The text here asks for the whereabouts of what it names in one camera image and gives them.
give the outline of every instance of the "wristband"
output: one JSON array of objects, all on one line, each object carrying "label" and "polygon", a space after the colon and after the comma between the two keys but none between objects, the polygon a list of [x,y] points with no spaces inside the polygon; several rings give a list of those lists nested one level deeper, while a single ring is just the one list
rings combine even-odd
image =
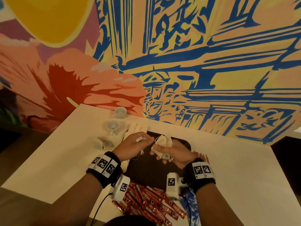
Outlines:
[{"label": "wristband", "polygon": [[184,167],[184,178],[195,194],[201,187],[209,183],[216,183],[212,168],[201,158],[196,158]]},{"label": "wristband", "polygon": [[113,152],[98,155],[89,165],[86,173],[92,174],[104,189],[108,184],[115,184],[122,173],[121,162]]}]

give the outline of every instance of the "colorful wall painting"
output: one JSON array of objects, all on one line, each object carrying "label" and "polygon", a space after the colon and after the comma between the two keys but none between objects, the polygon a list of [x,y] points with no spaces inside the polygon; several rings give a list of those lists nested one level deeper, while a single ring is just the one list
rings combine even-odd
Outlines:
[{"label": "colorful wall painting", "polygon": [[0,107],[80,104],[271,145],[301,126],[301,0],[2,0]]}]

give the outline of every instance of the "white sensor device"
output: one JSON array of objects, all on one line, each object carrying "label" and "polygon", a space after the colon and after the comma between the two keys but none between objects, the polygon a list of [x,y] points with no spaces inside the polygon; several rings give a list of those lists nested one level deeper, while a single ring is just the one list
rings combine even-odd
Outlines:
[{"label": "white sensor device", "polygon": [[173,201],[180,200],[180,187],[187,187],[184,178],[180,178],[177,173],[168,173],[166,181],[166,195]]},{"label": "white sensor device", "polygon": [[116,201],[120,202],[123,200],[123,197],[126,193],[126,189],[128,188],[130,184],[130,178],[126,177],[125,175],[120,175],[118,181],[116,182],[114,187],[111,187],[110,193],[113,193],[111,195],[111,198]]}]

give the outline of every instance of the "white cup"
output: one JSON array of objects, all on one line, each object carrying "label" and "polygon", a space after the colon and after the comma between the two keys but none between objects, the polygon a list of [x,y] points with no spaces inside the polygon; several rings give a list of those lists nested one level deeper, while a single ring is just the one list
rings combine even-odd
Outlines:
[{"label": "white cup", "polygon": [[107,123],[107,128],[108,128],[109,130],[111,130],[111,136],[114,135],[114,131],[115,131],[116,129],[118,129],[119,126],[120,126],[120,122],[119,122],[119,121],[112,120],[112,121],[109,121],[109,122]]},{"label": "white cup", "polygon": [[126,108],[124,107],[117,107],[115,110],[115,117],[122,119],[126,117]]}]

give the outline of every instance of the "black cable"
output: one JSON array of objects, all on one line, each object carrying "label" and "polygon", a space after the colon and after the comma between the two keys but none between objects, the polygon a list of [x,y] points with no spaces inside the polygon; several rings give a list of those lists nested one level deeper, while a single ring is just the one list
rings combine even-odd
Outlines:
[{"label": "black cable", "polygon": [[190,206],[189,206],[189,203],[188,203],[186,197],[184,197],[184,196],[182,196],[182,195],[179,195],[179,196],[180,196],[180,197],[183,197],[184,200],[186,201],[187,207],[188,207],[188,209],[189,209],[189,226],[191,226],[191,212],[190,212]]},{"label": "black cable", "polygon": [[109,194],[102,200],[102,202],[100,203],[98,209],[96,210],[95,216],[94,216],[94,218],[93,218],[93,220],[92,220],[90,226],[92,226],[92,224],[93,224],[93,222],[94,222],[94,220],[95,220],[96,214],[97,214],[97,212],[98,212],[98,210],[99,210],[101,204],[104,202],[104,200],[105,200],[109,195],[112,195],[112,194],[113,194],[113,193],[109,193]]}]

